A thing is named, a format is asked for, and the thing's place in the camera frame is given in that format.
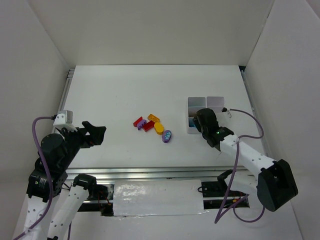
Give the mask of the teal rounded lego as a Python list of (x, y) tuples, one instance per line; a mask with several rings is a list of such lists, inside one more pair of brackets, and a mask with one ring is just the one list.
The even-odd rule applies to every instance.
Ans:
[(190, 119), (188, 121), (188, 125), (189, 125), (190, 128), (194, 128), (195, 127), (194, 121), (192, 119)]

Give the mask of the white divided container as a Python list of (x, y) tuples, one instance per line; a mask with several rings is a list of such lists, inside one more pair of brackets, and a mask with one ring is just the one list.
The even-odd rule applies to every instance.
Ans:
[(186, 132), (188, 134), (200, 134), (196, 127), (189, 127), (189, 120), (194, 118), (198, 110), (209, 108), (216, 114), (224, 106), (225, 98), (223, 96), (188, 97), (186, 109)]

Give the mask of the red curved lego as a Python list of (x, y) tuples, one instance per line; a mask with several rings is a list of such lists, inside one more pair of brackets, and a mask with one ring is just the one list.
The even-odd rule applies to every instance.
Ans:
[(133, 126), (134, 126), (134, 127), (137, 127), (138, 123), (139, 123), (140, 121), (142, 121), (142, 120), (143, 120), (143, 117), (142, 117), (142, 116), (139, 117), (139, 118), (133, 123)]

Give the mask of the purple oval flower lego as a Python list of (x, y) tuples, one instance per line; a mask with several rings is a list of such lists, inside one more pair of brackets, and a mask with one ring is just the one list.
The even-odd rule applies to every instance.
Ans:
[(163, 143), (168, 143), (172, 138), (172, 132), (170, 130), (165, 130), (162, 134), (161, 140)]

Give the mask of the purple curved lego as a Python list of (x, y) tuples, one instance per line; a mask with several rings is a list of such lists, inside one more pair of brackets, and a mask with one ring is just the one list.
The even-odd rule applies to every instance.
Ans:
[(141, 121), (139, 121), (139, 122), (137, 123), (137, 126), (136, 126), (137, 129), (138, 129), (138, 130), (141, 130), (146, 123), (147, 123), (147, 121), (146, 121), (145, 119), (142, 119)]

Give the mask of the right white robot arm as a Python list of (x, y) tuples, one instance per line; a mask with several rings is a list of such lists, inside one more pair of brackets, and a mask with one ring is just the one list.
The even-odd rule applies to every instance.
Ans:
[(241, 164), (250, 172), (245, 176), (237, 174), (237, 169), (233, 168), (219, 175), (219, 188), (225, 195), (230, 191), (256, 194), (263, 207), (275, 212), (298, 194), (287, 161), (274, 160), (250, 147), (241, 140), (242, 136), (220, 126), (212, 109), (198, 110), (193, 122), (210, 147), (234, 158), (236, 165)]

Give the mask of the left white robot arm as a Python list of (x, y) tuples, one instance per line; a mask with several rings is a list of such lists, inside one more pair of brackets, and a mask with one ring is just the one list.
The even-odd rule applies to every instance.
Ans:
[(67, 169), (80, 149), (102, 144), (107, 128), (94, 126), (88, 121), (82, 127), (74, 127), (61, 115), (52, 117), (57, 133), (45, 136), (41, 141), (36, 135), (37, 118), (32, 123), (32, 136), (39, 158), (28, 178), (27, 214), (22, 240), (62, 240), (71, 231), (71, 223), (82, 205), (95, 189), (97, 180), (84, 173), (75, 177), (68, 196), (56, 215), (63, 185), (68, 177)]

